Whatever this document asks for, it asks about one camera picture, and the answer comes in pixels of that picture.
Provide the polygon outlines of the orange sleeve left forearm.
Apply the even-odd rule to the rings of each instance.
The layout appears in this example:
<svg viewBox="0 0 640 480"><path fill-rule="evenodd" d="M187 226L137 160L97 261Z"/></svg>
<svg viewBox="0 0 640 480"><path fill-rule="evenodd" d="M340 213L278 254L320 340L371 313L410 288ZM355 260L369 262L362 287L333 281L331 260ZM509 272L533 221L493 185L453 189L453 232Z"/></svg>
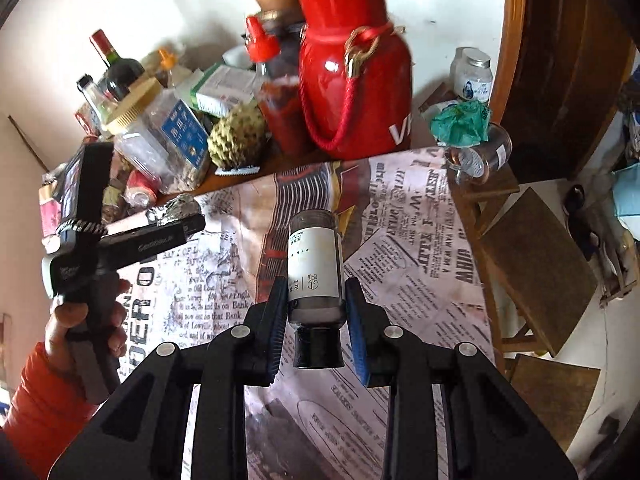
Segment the orange sleeve left forearm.
<svg viewBox="0 0 640 480"><path fill-rule="evenodd" d="M1 426L1 477L45 479L98 407L52 368L40 342L28 356Z"/></svg>

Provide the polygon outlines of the left hand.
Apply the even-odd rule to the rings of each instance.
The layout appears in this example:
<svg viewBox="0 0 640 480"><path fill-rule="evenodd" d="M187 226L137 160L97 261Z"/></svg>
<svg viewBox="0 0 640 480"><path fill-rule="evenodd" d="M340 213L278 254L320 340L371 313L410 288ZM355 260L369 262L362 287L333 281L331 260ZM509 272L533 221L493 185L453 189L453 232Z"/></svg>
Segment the left hand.
<svg viewBox="0 0 640 480"><path fill-rule="evenodd" d="M86 317L89 308L82 302L65 302L61 296L54 296L50 305L50 318L44 332L44 360L47 368L64 380L72 380L76 377L76 361L70 350L70 343L74 333L82 334L88 330ZM107 332L107 348L115 358L121 358L127 350L127 335L124 322L127 310L124 306L114 301L111 306L110 327Z"/></svg>

